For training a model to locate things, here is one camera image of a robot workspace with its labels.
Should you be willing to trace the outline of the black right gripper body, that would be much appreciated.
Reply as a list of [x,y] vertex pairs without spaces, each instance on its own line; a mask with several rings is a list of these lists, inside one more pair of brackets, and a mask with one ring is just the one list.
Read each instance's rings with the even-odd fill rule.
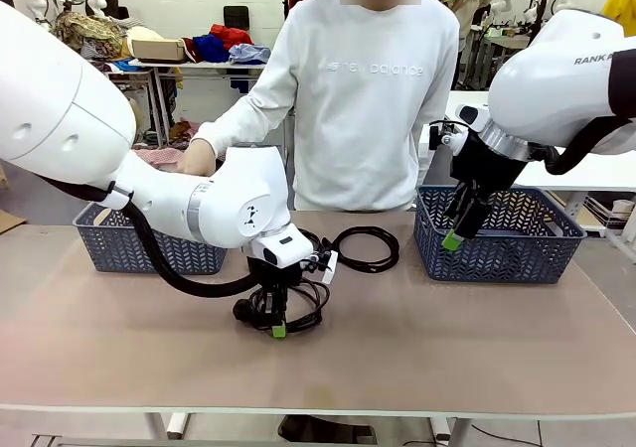
[[526,161],[502,156],[489,148],[475,131],[466,131],[466,140],[450,163],[450,177],[457,180],[456,190],[476,189],[490,196],[510,189]]

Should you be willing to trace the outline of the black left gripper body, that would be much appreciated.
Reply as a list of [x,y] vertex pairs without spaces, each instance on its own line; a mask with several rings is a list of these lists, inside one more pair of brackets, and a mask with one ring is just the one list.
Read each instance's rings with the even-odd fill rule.
[[303,270],[299,263],[295,263],[285,268],[279,268],[266,261],[249,257],[247,259],[249,275],[261,287],[298,286],[302,280]]

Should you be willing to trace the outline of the person's right hand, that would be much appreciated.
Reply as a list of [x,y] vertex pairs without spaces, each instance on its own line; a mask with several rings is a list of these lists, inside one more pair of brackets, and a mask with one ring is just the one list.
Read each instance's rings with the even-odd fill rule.
[[194,139],[177,164],[181,174],[210,177],[217,170],[217,156],[213,147],[204,139]]

